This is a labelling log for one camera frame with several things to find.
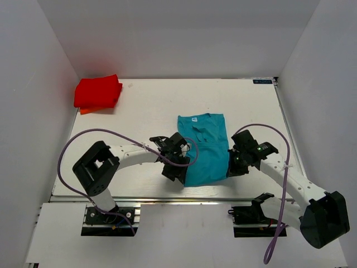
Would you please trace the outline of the teal t-shirt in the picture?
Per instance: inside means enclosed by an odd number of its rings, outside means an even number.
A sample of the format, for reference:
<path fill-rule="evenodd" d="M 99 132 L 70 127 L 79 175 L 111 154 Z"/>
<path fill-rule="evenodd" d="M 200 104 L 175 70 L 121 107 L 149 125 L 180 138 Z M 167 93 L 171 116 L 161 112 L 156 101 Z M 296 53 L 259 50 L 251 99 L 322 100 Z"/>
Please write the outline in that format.
<path fill-rule="evenodd" d="M 223 114 L 205 113 L 194 116 L 178 116 L 177 129 L 183 137 L 195 141 L 187 153 L 197 161 L 187 168 L 185 187 L 203 186 L 226 179 L 229 164 L 229 143 Z"/>

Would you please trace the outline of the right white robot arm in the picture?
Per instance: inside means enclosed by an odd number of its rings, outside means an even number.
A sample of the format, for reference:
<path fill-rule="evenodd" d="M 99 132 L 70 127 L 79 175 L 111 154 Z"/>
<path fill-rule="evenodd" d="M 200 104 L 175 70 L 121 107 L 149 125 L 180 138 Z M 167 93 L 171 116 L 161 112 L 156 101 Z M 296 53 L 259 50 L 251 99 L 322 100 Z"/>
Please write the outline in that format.
<path fill-rule="evenodd" d="M 258 143 L 248 130 L 232 136 L 229 150 L 229 176 L 245 175 L 254 167 L 284 188 L 293 204 L 282 204 L 271 193 L 263 193 L 250 206 L 232 207 L 229 214 L 238 225 L 266 224 L 269 220 L 300 231 L 314 248 L 322 248 L 350 230 L 346 201 L 337 191 L 317 186 L 297 169 L 288 166 L 278 149 L 269 142 Z"/>

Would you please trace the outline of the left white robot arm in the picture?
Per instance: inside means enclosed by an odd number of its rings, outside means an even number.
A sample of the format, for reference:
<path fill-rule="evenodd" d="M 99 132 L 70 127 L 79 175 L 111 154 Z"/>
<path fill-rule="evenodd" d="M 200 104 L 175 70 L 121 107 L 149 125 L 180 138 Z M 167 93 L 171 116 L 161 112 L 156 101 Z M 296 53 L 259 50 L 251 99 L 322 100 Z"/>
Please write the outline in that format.
<path fill-rule="evenodd" d="M 117 219 L 117 205 L 108 189 L 115 173 L 130 166 L 143 163 L 161 162 L 164 164 L 162 175 L 185 183 L 187 165 L 190 163 L 188 152 L 192 143 L 187 142 L 179 133 L 171 137 L 156 136 L 149 141 L 156 145 L 151 149 L 146 144 L 109 146 L 104 141 L 94 143 L 75 163 L 73 172 L 86 194 L 99 208 L 99 217 L 107 223 Z"/>

